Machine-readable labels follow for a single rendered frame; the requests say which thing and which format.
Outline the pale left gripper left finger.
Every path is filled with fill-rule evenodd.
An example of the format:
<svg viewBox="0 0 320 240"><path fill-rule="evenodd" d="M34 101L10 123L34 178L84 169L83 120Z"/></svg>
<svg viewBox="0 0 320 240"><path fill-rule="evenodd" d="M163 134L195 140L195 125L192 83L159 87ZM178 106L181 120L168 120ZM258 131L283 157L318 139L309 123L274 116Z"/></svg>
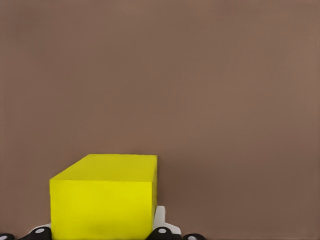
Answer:
<svg viewBox="0 0 320 240"><path fill-rule="evenodd" d="M51 224L37 226L18 240L52 240Z"/></svg>

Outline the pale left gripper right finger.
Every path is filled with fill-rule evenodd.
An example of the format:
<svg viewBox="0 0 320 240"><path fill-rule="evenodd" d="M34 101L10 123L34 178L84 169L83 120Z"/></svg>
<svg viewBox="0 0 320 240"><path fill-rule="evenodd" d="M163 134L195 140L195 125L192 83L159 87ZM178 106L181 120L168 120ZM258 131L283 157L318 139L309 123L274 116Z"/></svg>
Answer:
<svg viewBox="0 0 320 240"><path fill-rule="evenodd" d="M155 209L152 232L146 240L182 240L181 229L166 222L166 210L158 205Z"/></svg>

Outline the yellow drawer box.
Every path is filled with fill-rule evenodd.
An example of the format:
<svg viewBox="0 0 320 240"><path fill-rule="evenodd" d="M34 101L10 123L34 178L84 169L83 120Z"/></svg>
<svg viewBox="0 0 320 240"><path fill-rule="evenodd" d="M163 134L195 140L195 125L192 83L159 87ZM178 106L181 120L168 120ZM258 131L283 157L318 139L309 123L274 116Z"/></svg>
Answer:
<svg viewBox="0 0 320 240"><path fill-rule="evenodd" d="M49 181L53 240L144 240L157 207L156 155L89 154Z"/></svg>

